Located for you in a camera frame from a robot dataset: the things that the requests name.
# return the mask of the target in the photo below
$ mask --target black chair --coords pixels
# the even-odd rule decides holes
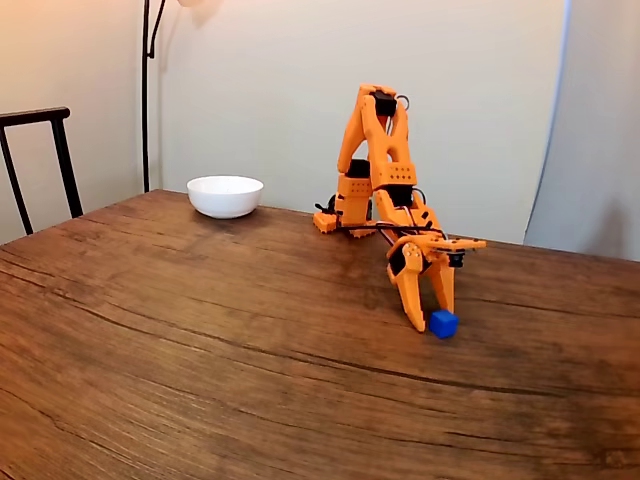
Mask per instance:
[[[6,127],[13,127],[17,125],[51,122],[53,140],[56,144],[58,163],[60,164],[60,173],[62,174],[64,190],[67,194],[69,211],[71,212],[71,216],[75,218],[82,215],[82,205],[80,204],[80,196],[78,195],[76,179],[73,176],[69,145],[67,145],[67,137],[64,133],[64,119],[69,118],[70,115],[71,111],[66,107],[34,110],[31,112],[0,114],[0,146],[2,147],[4,163],[7,165],[7,173],[9,174],[9,181],[11,182],[11,188],[13,189],[13,196],[16,198],[20,218],[22,219],[22,224],[24,225],[24,230],[27,235],[31,235],[33,233],[33,228],[31,227],[31,221],[27,214],[27,207],[25,206],[24,199],[22,198],[22,192],[20,191],[20,185],[18,184],[18,177],[16,176],[16,170],[13,167],[13,160],[11,159],[11,153],[9,152],[7,134],[4,129]]]

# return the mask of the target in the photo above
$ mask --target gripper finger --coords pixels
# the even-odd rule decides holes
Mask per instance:
[[[424,332],[426,324],[422,306],[420,304],[419,276],[422,271],[422,252],[420,248],[407,243],[402,247],[405,260],[404,268],[395,276],[395,284],[400,292],[402,306],[413,326],[419,332]]]

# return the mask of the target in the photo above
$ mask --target white backdrop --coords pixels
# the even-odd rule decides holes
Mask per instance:
[[[420,186],[444,228],[522,242],[547,142],[564,3],[514,0],[168,2],[160,155],[166,188],[234,173],[263,203],[334,193],[360,83],[411,98]]]

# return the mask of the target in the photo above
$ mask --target white bowl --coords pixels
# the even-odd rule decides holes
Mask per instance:
[[[223,175],[194,178],[187,183],[191,205],[213,218],[251,213],[258,206],[263,188],[260,180]]]

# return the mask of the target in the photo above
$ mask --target blue cube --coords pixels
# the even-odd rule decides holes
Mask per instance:
[[[458,317],[449,310],[438,310],[431,314],[429,330],[438,338],[447,338],[455,335],[458,329]]]

